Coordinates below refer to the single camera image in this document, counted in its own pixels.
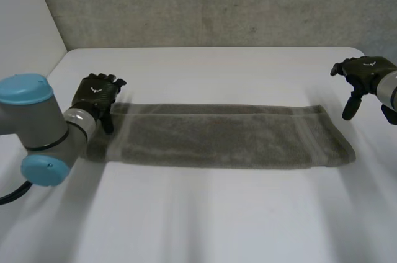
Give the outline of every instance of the table surface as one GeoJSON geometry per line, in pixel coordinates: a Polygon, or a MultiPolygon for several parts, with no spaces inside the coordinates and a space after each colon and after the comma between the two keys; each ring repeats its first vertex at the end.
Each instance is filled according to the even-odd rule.
{"type": "MultiPolygon", "coordinates": [[[[397,135],[374,96],[341,119],[331,78],[353,48],[123,48],[69,52],[49,76],[62,110],[89,73],[127,81],[138,104],[325,106],[357,153],[340,168],[146,167],[80,159],[54,189],[0,208],[2,262],[396,262],[397,135]]],[[[22,183],[23,149],[0,137],[0,191],[22,183]]]]}

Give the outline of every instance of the robotic hand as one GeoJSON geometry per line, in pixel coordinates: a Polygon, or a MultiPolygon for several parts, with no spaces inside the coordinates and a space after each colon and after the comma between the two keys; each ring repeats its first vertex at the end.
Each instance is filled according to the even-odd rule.
{"type": "Polygon", "coordinates": [[[108,134],[114,130],[110,106],[116,101],[122,86],[127,84],[122,79],[115,79],[114,75],[90,74],[81,81],[72,100],[72,108],[85,110],[95,121],[99,119],[108,134]]]}
{"type": "Polygon", "coordinates": [[[27,151],[21,173],[27,182],[0,197],[0,205],[24,194],[30,185],[56,186],[64,181],[93,135],[97,121],[106,133],[114,126],[110,107],[121,87],[114,75],[90,74],[61,112],[47,79],[21,74],[0,80],[0,135],[16,134],[27,151]]]}
{"type": "Polygon", "coordinates": [[[383,57],[362,56],[336,63],[331,76],[336,74],[345,76],[346,81],[353,85],[351,97],[342,114],[344,120],[354,117],[362,96],[375,94],[382,103],[381,110],[387,121],[397,125],[397,66],[383,57]]]}

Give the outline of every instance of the gray towel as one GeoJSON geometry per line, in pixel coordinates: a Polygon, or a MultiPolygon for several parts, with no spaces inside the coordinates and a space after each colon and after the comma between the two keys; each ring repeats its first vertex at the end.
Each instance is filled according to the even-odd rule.
{"type": "Polygon", "coordinates": [[[115,104],[85,157],[150,166],[299,169],[355,160],[321,106],[115,104]]]}

